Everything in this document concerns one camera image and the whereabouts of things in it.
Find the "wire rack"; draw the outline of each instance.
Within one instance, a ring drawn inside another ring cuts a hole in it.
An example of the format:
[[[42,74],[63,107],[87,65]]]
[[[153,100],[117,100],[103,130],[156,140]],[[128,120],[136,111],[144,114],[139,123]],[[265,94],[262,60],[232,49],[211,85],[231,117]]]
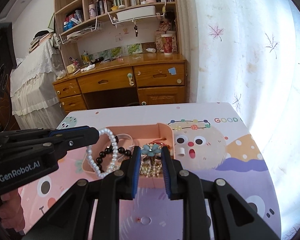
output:
[[[165,17],[166,17],[166,5],[167,5],[167,2],[165,2],[164,6],[162,7],[162,14],[157,13],[156,15],[153,15],[153,16],[133,18],[133,19],[125,20],[125,21],[121,21],[121,22],[119,22],[115,17],[112,17],[109,14],[109,12],[108,12],[108,16],[110,18],[111,23],[116,27],[123,26],[123,24],[126,22],[133,22],[134,24],[136,24],[136,21],[147,19],[147,18],[156,18],[158,21],[162,22],[165,20]]]
[[[104,28],[105,28],[104,23],[98,21],[98,17],[96,17],[95,25],[91,25],[80,31],[73,32],[67,36],[61,36],[61,34],[59,36],[62,44],[76,43],[77,40],[82,39],[88,33],[103,32]]]

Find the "white box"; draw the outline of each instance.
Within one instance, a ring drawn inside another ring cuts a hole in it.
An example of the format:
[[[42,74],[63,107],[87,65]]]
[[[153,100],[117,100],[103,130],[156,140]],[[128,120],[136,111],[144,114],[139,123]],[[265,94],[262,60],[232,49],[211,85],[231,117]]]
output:
[[[117,19],[119,22],[122,22],[126,20],[132,20],[136,18],[155,16],[155,15],[156,15],[155,6],[146,6],[146,7],[126,10],[123,12],[118,12]]]

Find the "red paper cup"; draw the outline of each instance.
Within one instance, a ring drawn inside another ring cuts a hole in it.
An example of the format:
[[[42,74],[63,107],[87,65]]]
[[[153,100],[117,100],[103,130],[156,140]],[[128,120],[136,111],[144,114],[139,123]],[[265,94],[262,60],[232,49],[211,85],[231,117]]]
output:
[[[164,54],[172,55],[172,34],[162,34],[161,39]]]

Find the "keychain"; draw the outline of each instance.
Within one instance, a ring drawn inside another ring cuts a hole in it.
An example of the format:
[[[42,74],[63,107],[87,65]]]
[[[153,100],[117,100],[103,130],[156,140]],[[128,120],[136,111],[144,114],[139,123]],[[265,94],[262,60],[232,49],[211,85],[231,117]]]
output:
[[[138,37],[138,26],[136,24],[134,24],[134,29],[136,30],[136,37]]]

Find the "pink tablecloth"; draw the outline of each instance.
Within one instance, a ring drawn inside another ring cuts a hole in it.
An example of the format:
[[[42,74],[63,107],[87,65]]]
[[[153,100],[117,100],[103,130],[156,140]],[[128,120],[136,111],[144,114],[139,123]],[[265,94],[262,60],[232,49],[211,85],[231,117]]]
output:
[[[68,114],[59,129],[166,123],[175,137],[176,158],[200,178],[224,178],[281,236],[274,186],[248,129],[228,103],[133,106]],[[82,170],[85,148],[69,151],[59,170],[23,187],[27,232],[78,179],[94,176]],[[138,222],[151,219],[148,225]],[[181,239],[182,202],[169,201],[164,189],[139,188],[133,201],[120,206],[120,239]]]

